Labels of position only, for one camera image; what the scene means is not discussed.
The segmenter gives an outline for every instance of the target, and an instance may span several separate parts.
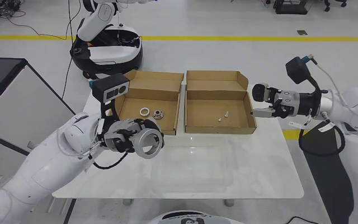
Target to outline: floor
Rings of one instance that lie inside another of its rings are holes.
[[[305,30],[309,37],[357,37],[358,2],[349,1],[346,8],[331,2],[331,11],[323,12],[324,4],[315,1],[306,16],[276,15],[260,0],[161,0],[145,5],[128,5],[120,22],[134,27],[143,36],[297,36]],[[75,14],[79,2],[71,0]],[[13,18],[21,25],[30,25],[39,33],[64,35],[68,23],[67,1],[27,0],[21,9],[24,17]],[[73,20],[73,30],[86,15],[82,9]],[[117,24],[117,17],[112,21]],[[53,89],[62,95],[65,74],[70,60],[70,41],[15,40],[4,35],[35,35],[26,27],[18,27],[0,19],[0,57],[26,58]],[[296,56],[313,54],[342,89],[358,81],[356,52],[358,42],[310,41],[147,41],[144,40],[142,70],[185,72],[189,69],[238,70],[250,84],[267,82],[277,88],[312,91],[308,83],[295,85],[285,72],[285,63]],[[309,65],[321,88],[332,88],[329,79],[315,66]],[[72,64],[64,100],[75,111],[82,111],[90,89],[81,71]],[[304,118],[292,119],[303,122]],[[288,120],[280,121],[282,129],[293,129]],[[221,200],[135,200],[124,207],[121,200],[77,200],[69,223],[145,223],[153,217],[174,209],[195,209],[220,215],[247,224],[286,222],[302,216],[319,223],[330,223],[306,160],[296,141],[287,141],[305,195],[302,199],[236,200],[232,208]],[[63,223],[60,215],[63,200],[56,200],[50,213],[45,213],[50,198],[39,204],[23,223]]]

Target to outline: robot logo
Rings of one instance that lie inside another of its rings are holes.
[[[205,224],[202,218],[197,218],[196,220],[192,220],[191,218],[184,218],[181,220],[180,224]]]

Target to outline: open cardboard box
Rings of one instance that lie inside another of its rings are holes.
[[[186,78],[185,132],[252,134],[256,130],[255,118],[250,115],[248,79],[243,74],[187,71]]]
[[[180,102],[182,73],[146,72],[132,70],[125,74],[130,80],[127,94],[116,98],[115,108],[120,120],[142,118],[141,108],[163,111],[164,117],[157,120],[162,132],[176,135]]]

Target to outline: transparent plastic tray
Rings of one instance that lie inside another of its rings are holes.
[[[153,191],[224,192],[233,182],[230,158],[232,149],[223,137],[167,137],[154,158]]]

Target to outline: yellow floor line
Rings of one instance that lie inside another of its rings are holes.
[[[286,140],[298,140],[300,130],[282,130],[284,133],[284,137]]]
[[[146,41],[357,42],[358,36],[142,36]],[[54,36],[0,35],[0,40],[61,40]]]

